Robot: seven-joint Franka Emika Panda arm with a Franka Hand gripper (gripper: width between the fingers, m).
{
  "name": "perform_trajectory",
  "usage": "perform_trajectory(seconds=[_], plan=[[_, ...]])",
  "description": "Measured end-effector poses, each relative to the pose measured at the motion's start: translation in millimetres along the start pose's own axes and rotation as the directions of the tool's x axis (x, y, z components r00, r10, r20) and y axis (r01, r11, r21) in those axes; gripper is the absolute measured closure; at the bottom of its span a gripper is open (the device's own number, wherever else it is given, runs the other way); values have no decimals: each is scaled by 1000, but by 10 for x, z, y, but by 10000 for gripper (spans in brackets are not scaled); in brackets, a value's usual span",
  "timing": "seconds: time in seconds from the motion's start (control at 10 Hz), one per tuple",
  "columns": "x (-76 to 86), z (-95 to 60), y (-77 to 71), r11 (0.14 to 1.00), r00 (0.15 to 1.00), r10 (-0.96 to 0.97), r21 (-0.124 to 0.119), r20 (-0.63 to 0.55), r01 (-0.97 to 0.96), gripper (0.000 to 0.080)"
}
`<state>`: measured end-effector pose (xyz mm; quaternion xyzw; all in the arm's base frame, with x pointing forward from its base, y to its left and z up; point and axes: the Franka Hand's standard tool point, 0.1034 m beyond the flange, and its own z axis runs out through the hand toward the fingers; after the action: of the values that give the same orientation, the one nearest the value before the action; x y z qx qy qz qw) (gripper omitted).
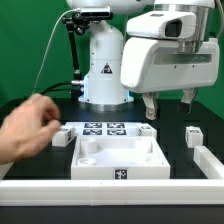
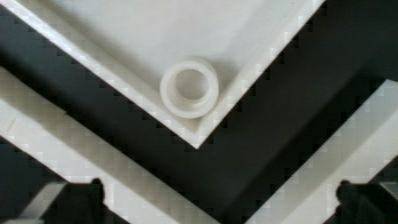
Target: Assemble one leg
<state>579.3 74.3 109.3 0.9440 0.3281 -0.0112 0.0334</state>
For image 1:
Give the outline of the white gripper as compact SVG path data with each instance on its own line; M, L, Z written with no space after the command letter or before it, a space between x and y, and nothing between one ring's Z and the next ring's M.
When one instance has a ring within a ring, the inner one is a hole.
M218 76L219 46L215 38L204 42L197 52L181 50L181 44L196 31L192 12L152 11L127 23L121 65L121 83L142 95L146 118L155 120L155 93L184 89L178 112L189 114L197 95L195 87L211 86Z

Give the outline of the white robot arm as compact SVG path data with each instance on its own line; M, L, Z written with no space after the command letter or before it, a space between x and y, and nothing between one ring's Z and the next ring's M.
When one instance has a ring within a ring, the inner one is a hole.
M208 34L221 0L66 0L74 35L90 33L90 69L79 101L115 110L142 95L154 120L157 96L182 90L178 110L188 113L200 87L218 76L218 39Z

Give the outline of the bare human hand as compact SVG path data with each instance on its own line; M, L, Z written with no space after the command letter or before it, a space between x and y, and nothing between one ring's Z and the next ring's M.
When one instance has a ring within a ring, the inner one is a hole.
M0 165L39 153L61 124L53 100L34 94L14 109L0 127Z

